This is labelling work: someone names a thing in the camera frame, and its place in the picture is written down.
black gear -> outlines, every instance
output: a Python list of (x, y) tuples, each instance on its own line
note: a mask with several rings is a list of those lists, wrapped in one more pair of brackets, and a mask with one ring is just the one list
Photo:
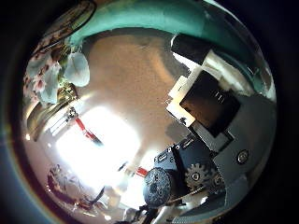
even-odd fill
[(214, 168), (210, 170), (210, 178), (204, 183), (209, 194), (219, 194), (225, 190), (221, 174)]
[(191, 191), (203, 187), (204, 183), (209, 179), (205, 166), (199, 163), (192, 164), (185, 176), (185, 181)]

fisheye lens view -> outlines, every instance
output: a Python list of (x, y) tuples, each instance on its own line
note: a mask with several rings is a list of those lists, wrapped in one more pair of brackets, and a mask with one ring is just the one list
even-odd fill
[(81, 0), (45, 28), (19, 70), (13, 159), (37, 198), (78, 223), (211, 224), (254, 189), (277, 83), (229, 9)]

orchid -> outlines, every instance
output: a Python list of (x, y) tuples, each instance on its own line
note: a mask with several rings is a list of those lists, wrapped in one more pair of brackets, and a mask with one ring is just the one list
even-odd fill
[(75, 52), (68, 55), (64, 77), (78, 87), (90, 82), (90, 69), (84, 54)]

red object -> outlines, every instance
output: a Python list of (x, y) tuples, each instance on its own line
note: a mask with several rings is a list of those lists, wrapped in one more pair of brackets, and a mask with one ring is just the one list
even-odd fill
[(90, 131), (88, 131), (86, 128), (85, 128), (85, 125), (83, 124), (82, 120), (77, 118), (76, 119), (76, 123), (77, 125), (79, 126), (79, 128), (82, 130), (83, 134), (88, 137), (89, 139), (91, 140), (95, 140), (97, 139), (97, 137)]
[(145, 177), (147, 173), (148, 171), (146, 169), (143, 169), (142, 167), (139, 167), (138, 170), (136, 171), (136, 174), (142, 177)]

screw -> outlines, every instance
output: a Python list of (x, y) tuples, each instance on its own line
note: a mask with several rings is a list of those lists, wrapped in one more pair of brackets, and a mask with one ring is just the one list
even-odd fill
[(194, 173), (194, 174), (192, 174), (192, 179), (193, 179), (194, 181), (199, 180), (199, 177), (200, 177), (200, 175), (199, 175), (198, 173)]
[(249, 159), (249, 152), (247, 150), (242, 150), (237, 155), (237, 161), (240, 164), (244, 164)]
[(214, 177), (214, 183), (215, 183), (216, 186), (223, 184), (223, 182), (224, 181), (223, 181), (223, 179), (220, 175), (216, 175)]

